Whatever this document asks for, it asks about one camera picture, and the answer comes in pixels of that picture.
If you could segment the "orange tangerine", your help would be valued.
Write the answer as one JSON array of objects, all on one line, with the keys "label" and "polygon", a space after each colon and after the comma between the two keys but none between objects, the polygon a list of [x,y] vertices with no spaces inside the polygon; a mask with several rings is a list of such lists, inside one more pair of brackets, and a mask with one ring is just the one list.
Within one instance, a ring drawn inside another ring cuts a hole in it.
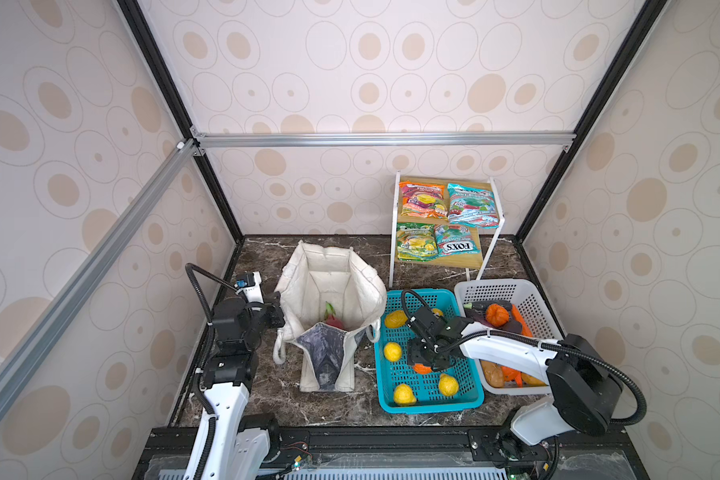
[{"label": "orange tangerine", "polygon": [[424,364],[416,363],[413,365],[413,371],[420,375],[427,375],[427,374],[431,374],[433,372],[433,369]]}]

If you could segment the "cream canvas grocery bag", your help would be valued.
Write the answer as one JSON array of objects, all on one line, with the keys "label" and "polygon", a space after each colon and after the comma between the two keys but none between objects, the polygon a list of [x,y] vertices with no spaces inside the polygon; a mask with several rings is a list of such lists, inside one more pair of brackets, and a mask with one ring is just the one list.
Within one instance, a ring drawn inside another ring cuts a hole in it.
[{"label": "cream canvas grocery bag", "polygon": [[363,338],[376,343],[387,290],[377,271],[353,249],[300,242],[282,270],[280,295],[285,325],[277,331],[272,357],[285,348],[302,352],[300,390],[351,392],[354,355]]}]

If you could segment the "pink dragon fruit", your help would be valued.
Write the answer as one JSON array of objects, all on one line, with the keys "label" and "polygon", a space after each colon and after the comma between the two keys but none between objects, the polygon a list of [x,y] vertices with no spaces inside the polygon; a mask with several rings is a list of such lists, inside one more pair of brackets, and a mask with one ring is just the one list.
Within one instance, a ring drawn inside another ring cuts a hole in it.
[{"label": "pink dragon fruit", "polygon": [[323,322],[328,326],[331,326],[331,327],[334,327],[334,328],[337,328],[340,330],[346,330],[344,323],[338,318],[335,308],[329,302],[325,303]]}]

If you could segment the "teal mint candy bag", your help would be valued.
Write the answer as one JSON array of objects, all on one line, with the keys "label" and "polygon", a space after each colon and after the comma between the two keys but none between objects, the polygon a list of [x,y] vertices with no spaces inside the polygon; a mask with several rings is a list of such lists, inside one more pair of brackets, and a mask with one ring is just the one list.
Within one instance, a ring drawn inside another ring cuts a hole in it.
[{"label": "teal mint candy bag", "polygon": [[449,183],[447,191],[450,223],[482,229],[499,224],[496,200],[491,190]]}]

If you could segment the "orange fruit candy bag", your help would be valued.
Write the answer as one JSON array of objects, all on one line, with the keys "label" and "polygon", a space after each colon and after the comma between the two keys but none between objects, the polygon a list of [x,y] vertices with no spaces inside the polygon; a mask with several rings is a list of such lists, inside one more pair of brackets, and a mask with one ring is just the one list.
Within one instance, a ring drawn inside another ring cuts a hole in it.
[{"label": "orange fruit candy bag", "polygon": [[448,207],[445,201],[445,187],[435,184],[401,182],[400,213],[417,218],[447,217]]}]

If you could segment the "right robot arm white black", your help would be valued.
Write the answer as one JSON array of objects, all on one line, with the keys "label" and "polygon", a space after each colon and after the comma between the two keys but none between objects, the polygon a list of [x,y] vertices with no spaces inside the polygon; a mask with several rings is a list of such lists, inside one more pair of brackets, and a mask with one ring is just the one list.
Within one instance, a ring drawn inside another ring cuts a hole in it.
[{"label": "right robot arm white black", "polygon": [[499,435],[505,447],[535,446],[569,431],[598,436],[615,422],[624,381],[582,337],[539,340],[464,317],[445,320],[427,307],[404,314],[415,335],[408,347],[415,364],[443,372],[456,360],[470,358],[509,367],[549,387],[547,396],[506,421]]}]

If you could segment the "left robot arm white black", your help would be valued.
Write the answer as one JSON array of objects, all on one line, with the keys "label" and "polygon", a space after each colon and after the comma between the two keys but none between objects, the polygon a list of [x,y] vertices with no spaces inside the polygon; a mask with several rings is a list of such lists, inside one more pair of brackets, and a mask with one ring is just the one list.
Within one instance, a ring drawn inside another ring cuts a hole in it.
[{"label": "left robot arm white black", "polygon": [[186,479],[254,479],[262,464],[278,456],[279,426],[274,416],[246,417],[244,410],[262,335],[283,325],[279,297],[251,288],[211,311],[209,329],[216,351],[196,370],[192,385],[203,412]]}]

